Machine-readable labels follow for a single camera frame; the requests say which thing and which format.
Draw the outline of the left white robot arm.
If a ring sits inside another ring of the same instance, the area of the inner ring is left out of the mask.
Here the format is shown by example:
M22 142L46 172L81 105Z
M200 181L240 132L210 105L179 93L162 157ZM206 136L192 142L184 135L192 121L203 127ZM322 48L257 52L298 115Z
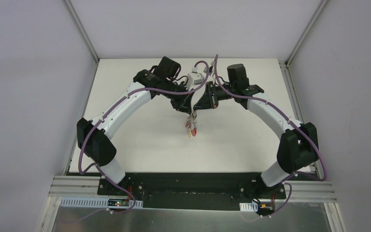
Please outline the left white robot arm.
M174 109L183 113L191 111L190 106L182 106L183 103L189 103L191 97L187 88L184 84L173 82L180 69L179 63L163 57L158 65L139 71L127 90L103 112L90 120L81 118L77 122L77 146L81 150L79 160L83 155L91 158L101 172L111 179L109 188L115 195L125 194L128 182L123 179L126 172L117 161L117 149L111 139L135 111L156 95L169 98Z

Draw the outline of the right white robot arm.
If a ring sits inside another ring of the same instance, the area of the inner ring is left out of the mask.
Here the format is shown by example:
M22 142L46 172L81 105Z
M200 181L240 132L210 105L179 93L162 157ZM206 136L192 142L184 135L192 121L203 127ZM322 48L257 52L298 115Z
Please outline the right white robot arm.
M193 110L215 109L219 101L234 99L276 134L280 140L276 162L261 173L255 184L257 196L267 198L273 194L275 185L319 159L316 127L291 119L269 101L261 87L249 83L243 64L228 66L227 73L228 82L218 86L212 81L206 84L204 94Z

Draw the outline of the keyring with coloured keys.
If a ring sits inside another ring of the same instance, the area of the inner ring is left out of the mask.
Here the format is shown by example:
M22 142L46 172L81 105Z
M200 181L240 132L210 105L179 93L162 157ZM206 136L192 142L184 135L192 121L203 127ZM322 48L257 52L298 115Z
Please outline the keyring with coloured keys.
M197 113L193 111L187 118L185 127L188 129L188 137L195 137L197 135Z

